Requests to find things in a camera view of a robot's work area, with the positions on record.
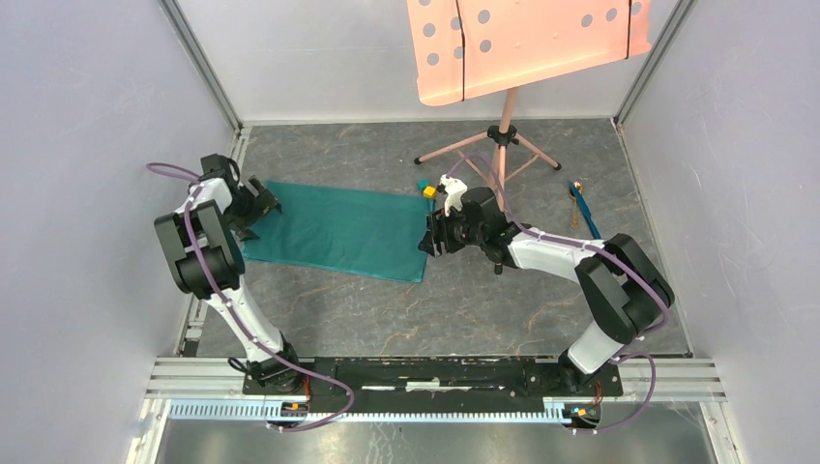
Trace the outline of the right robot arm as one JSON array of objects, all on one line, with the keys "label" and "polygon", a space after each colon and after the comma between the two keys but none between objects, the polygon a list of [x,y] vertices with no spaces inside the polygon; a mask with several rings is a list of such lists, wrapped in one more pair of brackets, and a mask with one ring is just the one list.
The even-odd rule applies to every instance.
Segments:
[{"label": "right robot arm", "polygon": [[631,236],[582,241],[550,234],[508,219],[491,188],[469,188],[456,178],[424,193],[442,196],[444,205],[428,214],[420,250],[439,256],[477,247],[496,274],[538,271],[579,285],[593,321],[559,357],[566,392],[592,388],[605,363],[667,321],[674,292]]}]

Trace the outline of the teal cloth napkin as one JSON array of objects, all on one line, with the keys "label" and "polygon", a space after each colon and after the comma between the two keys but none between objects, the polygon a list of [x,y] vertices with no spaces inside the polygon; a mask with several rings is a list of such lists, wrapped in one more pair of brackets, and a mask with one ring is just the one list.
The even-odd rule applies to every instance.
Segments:
[{"label": "teal cloth napkin", "polygon": [[248,260],[419,283],[428,202],[420,196],[268,181],[281,203],[254,224]]}]

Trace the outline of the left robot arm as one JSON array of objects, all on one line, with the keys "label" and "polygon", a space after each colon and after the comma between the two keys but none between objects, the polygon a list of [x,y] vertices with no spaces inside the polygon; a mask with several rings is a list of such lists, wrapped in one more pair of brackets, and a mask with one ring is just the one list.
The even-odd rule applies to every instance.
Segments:
[{"label": "left robot arm", "polygon": [[188,184],[183,204],[154,221],[168,269],[177,287],[212,308],[242,344],[246,358],[229,359],[232,368],[253,387],[296,392],[304,369],[248,290],[241,252],[242,243],[258,237],[252,226],[280,212],[280,202],[256,177],[243,179],[232,158],[212,154],[200,164],[200,173],[165,162],[146,165]]}]

